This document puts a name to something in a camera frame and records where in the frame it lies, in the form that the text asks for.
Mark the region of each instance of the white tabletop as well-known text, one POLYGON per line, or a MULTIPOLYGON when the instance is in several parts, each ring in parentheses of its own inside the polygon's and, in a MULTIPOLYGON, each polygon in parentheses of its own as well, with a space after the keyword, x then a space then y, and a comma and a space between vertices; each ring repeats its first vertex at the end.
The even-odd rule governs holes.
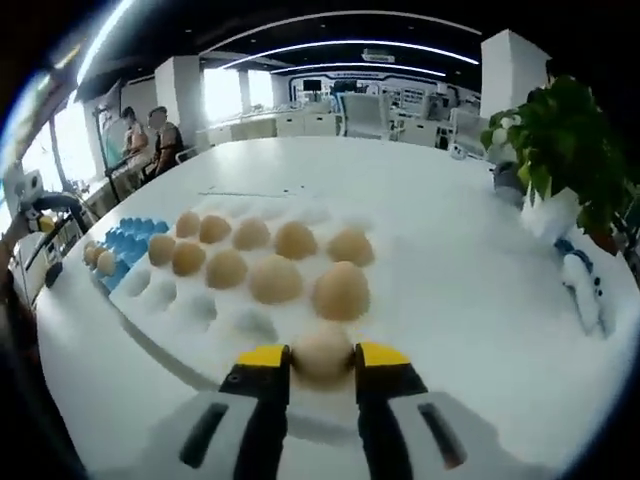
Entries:
MULTIPOLYGON (((447 391, 491 422, 505 449, 563 468, 626 378, 640 295, 620 257, 605 254, 598 262, 605 278, 615 276, 609 285, 617 330, 608 340, 586 337, 561 284, 557 254, 536 243, 518 212, 495 197, 488 167, 376 140, 226 143, 127 198, 89 235, 103 238, 123 216, 172 223, 202 199, 198 192, 214 186, 214 192, 288 190, 366 206, 386 218, 401 243, 398 312, 386 321, 404 334, 390 342, 410 356, 431 390, 447 391)), ((39 337, 49 388, 81 459, 97 471, 132 463, 149 428, 206 383, 121 317, 82 265, 83 243, 38 299, 39 337)), ((296 445, 295 455, 285 448, 280 478, 302 478, 301 468, 340 477, 335 469, 356 457, 362 463, 354 449, 296 445)), ((366 469, 356 470, 349 478, 368 478, 366 469)))

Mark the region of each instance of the white flower pot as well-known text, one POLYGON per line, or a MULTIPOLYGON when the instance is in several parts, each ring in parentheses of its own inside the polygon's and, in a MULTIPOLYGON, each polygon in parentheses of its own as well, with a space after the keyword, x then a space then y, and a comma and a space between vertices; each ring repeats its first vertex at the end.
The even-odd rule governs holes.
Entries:
POLYGON ((573 190, 565 188, 553 197, 543 200, 536 192, 532 206, 531 188, 529 185, 524 199, 520 217, 522 224, 536 238, 553 245, 575 226, 580 213, 578 195, 573 190))

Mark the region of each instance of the potted plant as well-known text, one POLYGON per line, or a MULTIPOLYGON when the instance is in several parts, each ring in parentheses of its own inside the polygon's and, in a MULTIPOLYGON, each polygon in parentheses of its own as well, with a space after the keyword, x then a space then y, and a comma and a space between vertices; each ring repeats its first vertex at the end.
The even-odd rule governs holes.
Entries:
POLYGON ((576 223, 615 254, 612 220, 628 205, 629 172, 621 141, 590 89, 559 77, 527 103, 494 114, 482 132, 486 150, 510 144, 528 186, 523 222, 550 242, 576 223))

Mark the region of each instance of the desk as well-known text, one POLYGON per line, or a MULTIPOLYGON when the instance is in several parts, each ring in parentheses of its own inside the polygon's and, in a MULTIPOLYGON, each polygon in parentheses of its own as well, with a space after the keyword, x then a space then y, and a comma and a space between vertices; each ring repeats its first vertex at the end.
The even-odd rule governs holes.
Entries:
MULTIPOLYGON (((495 197, 488 164, 344 137, 228 143, 135 192, 90 236, 102 238, 123 216, 172 223, 214 184, 227 192, 341 197, 385 218, 401 246, 390 343, 431 390, 449 392, 492 423, 520 459, 562 468, 616 399, 640 319, 630 272, 620 257, 597 259, 615 274, 605 281, 619 307, 617 330, 606 341, 584 336, 557 253, 495 197)), ((83 243, 40 294, 38 333, 47 384, 80 457, 97 471, 131 463, 150 427, 206 383, 119 315, 82 265, 83 243)), ((280 478, 364 479, 363 458, 352 445, 288 439, 280 478)))

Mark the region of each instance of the egg holder slot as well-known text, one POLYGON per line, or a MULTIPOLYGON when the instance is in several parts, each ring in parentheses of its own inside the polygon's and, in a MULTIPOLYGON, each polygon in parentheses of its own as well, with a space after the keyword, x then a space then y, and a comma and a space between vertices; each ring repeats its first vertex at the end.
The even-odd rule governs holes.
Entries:
MULTIPOLYGON (((241 352, 264 344, 291 344, 298 335, 312 332, 323 322, 314 311, 311 292, 315 280, 334 262, 328 257, 328 242, 347 226, 365 230, 375 254, 363 268, 369 284, 368 312, 351 322, 341 322, 353 343, 384 342, 387 323, 393 322, 397 298, 394 292, 395 240, 381 230, 371 216, 350 212, 339 203, 301 198, 207 198, 192 211, 225 218, 233 230, 223 241, 200 246, 207 257, 232 246, 233 232, 250 217, 265 221, 271 233, 265 248, 240 251, 249 273, 237 287, 215 290, 205 284, 205 268, 189 277, 176 277, 171 265, 154 267, 144 255, 110 295, 114 305, 149 339, 182 364, 220 384, 241 352), (280 305, 263 305, 248 288, 252 266, 274 253, 274 237, 284 223, 297 220, 307 225, 318 243, 318 253, 295 264, 303 278, 302 294, 280 305)), ((175 237, 175 227, 168 232, 175 237)), ((189 239, 198 241, 197 234, 189 239)), ((353 388, 335 392, 311 392, 292 386, 293 410, 320 420, 349 425, 357 433, 357 406, 353 388)))
POLYGON ((149 249, 149 239, 156 233, 166 233, 169 226, 163 220, 154 221, 150 218, 122 218, 117 227, 111 228, 97 246, 110 250, 115 255, 115 272, 105 275, 98 269, 93 269, 95 278, 112 292, 129 273, 131 268, 149 249))

